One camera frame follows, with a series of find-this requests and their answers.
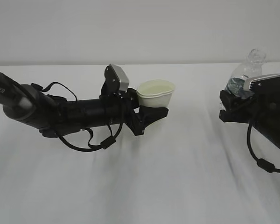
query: white table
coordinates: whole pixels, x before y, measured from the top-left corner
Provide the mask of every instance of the white table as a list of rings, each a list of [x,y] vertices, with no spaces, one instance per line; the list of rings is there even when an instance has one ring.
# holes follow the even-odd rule
[[[280,224],[280,174],[257,167],[247,125],[218,118],[219,92],[236,66],[122,66],[130,87],[154,78],[175,83],[169,115],[140,137],[124,126],[113,146],[94,153],[43,138],[0,106],[0,224]],[[19,83],[61,82],[79,99],[99,96],[104,69],[0,66]],[[280,72],[280,63],[263,71]],[[51,93],[73,99],[59,86]],[[108,136],[107,127],[94,132],[93,143]],[[78,146],[88,138],[67,137]],[[280,150],[256,131],[252,145],[280,168]]]

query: black cable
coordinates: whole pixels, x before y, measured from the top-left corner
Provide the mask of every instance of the black cable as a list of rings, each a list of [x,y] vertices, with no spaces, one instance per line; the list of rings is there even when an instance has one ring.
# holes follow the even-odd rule
[[[252,131],[252,127],[254,125],[254,123],[256,122],[257,120],[257,117],[258,117],[258,112],[253,116],[253,118],[249,121],[249,126],[248,126],[248,130],[247,130],[247,146],[248,146],[248,149],[249,149],[249,152],[252,156],[252,158],[257,162],[257,165],[264,169],[265,171],[269,172],[269,173],[272,173],[272,172],[276,172],[276,173],[280,173],[280,169],[277,169],[275,167],[274,164],[270,163],[269,161],[263,159],[263,158],[258,158],[253,149],[252,149],[252,146],[251,146],[251,131]]]
[[[55,125],[54,123],[49,119],[49,116],[47,116],[46,114],[46,111],[43,109],[43,107],[39,104],[39,102],[30,94],[29,91],[27,91],[23,86],[21,86],[19,83],[17,83],[16,81],[14,81],[13,79],[11,79],[10,77],[8,76],[5,76],[10,82],[11,84],[13,84],[15,87],[17,87],[21,92],[23,92],[27,98],[35,105],[35,107],[37,109],[40,110],[40,112],[45,116],[45,118],[47,118],[47,122],[48,124],[50,125],[50,128],[55,132],[55,134],[57,135],[57,137],[60,139],[60,141],[65,144],[67,147],[71,148],[71,149],[74,149],[76,151],[79,151],[79,152],[94,152],[94,151],[97,151],[97,150],[100,150],[102,148],[104,148],[104,146],[102,145],[99,145],[99,146],[93,146],[93,148],[81,148],[81,147],[76,147],[72,144],[70,144],[55,128]],[[116,134],[114,136],[112,136],[115,140],[115,138],[119,135],[121,129],[122,129],[122,126],[123,126],[123,117],[124,117],[124,111],[123,111],[123,105],[122,105],[122,102],[121,100],[119,99],[120,101],[120,108],[121,108],[121,123],[119,125],[119,129],[118,131],[116,132]],[[89,131],[89,129],[86,129],[89,134],[91,135],[91,138],[90,140],[92,139],[93,137],[93,131]]]
[[[78,101],[77,96],[68,87],[66,87],[65,85],[63,85],[62,83],[59,83],[59,82],[52,82],[46,88],[40,90],[40,92],[48,92],[52,88],[52,86],[55,85],[55,84],[63,86],[65,89],[67,89],[69,92],[71,92],[71,94],[74,95],[76,102]]]

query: white surface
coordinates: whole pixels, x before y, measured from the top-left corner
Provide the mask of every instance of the white surface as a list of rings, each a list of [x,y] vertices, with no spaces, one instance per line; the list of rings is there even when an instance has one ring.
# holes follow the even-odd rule
[[[170,112],[141,137],[125,126],[115,145],[94,153],[44,139],[0,106],[0,224],[280,224],[280,174],[257,167],[245,143],[247,125],[218,118],[219,91],[236,66],[122,66],[131,87],[173,81]],[[62,82],[80,99],[99,95],[104,69],[0,67],[20,83]],[[280,63],[263,69],[278,73]],[[72,99],[61,87],[52,94]],[[106,127],[94,131],[94,143],[108,136]],[[68,140],[85,146],[88,138]],[[252,145],[280,168],[280,150],[256,131]]]
[[[0,0],[0,65],[280,61],[280,0]]]

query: white paper cup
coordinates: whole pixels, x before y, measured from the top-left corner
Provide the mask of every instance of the white paper cup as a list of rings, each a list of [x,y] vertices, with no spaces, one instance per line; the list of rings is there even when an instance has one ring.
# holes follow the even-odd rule
[[[139,105],[168,107],[174,89],[173,83],[163,79],[144,82],[137,89]]]

